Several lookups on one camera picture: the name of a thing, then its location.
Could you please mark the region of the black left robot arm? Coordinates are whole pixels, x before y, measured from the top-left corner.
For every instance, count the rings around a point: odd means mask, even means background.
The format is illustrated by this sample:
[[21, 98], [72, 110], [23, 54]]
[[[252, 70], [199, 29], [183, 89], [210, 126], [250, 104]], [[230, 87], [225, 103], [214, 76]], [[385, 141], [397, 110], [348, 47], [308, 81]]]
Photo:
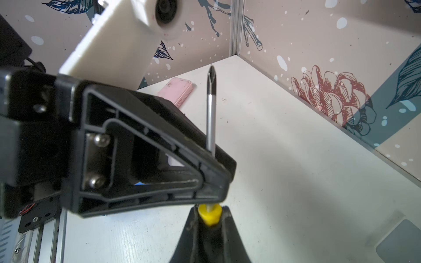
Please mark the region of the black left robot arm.
[[219, 203], [236, 161], [157, 96], [52, 76], [1, 19], [1, 217], [59, 196], [82, 217]]

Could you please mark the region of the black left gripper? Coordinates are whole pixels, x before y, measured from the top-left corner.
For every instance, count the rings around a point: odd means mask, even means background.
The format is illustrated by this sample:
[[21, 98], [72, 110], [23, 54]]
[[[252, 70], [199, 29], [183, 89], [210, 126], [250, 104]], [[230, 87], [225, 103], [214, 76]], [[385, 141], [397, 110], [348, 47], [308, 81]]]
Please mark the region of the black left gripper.
[[17, 218], [29, 204], [59, 195], [61, 205], [84, 217], [72, 200], [70, 168], [77, 152], [85, 80], [28, 68], [1, 68], [1, 217]]

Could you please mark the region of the yellow black handled screwdriver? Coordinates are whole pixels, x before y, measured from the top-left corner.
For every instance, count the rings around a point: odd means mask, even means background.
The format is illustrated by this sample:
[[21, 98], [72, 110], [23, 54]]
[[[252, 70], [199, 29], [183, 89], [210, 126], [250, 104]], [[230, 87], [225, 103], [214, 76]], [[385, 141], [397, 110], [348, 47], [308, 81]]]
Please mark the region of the yellow black handled screwdriver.
[[[217, 108], [217, 76], [214, 66], [207, 73], [207, 128], [206, 149], [216, 157], [216, 108]], [[208, 227], [214, 227], [219, 223], [222, 215], [220, 204], [201, 204], [198, 213]]]

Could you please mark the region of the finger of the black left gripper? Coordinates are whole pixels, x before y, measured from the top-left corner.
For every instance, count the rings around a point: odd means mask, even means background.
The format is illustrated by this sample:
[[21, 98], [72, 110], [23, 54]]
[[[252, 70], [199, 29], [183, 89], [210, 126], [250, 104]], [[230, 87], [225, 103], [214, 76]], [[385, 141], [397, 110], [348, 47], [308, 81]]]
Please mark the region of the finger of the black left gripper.
[[[206, 135], [166, 99], [86, 81], [72, 200], [83, 218], [159, 206], [219, 203], [237, 163], [206, 150]], [[142, 182], [146, 185], [135, 186]]]

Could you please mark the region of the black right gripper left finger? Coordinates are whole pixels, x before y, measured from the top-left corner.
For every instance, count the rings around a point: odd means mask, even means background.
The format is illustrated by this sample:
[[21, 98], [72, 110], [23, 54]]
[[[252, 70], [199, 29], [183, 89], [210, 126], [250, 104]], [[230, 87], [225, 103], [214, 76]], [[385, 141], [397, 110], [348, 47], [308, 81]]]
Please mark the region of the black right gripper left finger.
[[205, 263], [206, 257], [202, 254], [203, 220], [199, 216], [198, 206], [193, 206], [187, 216], [182, 234], [170, 259], [170, 263]]

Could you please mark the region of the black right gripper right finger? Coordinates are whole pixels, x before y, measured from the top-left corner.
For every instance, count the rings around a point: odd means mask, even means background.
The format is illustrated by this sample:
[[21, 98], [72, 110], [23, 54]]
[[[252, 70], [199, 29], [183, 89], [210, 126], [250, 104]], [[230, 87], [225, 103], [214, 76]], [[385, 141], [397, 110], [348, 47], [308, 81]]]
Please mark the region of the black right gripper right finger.
[[251, 263], [228, 206], [222, 207], [216, 233], [214, 263]]

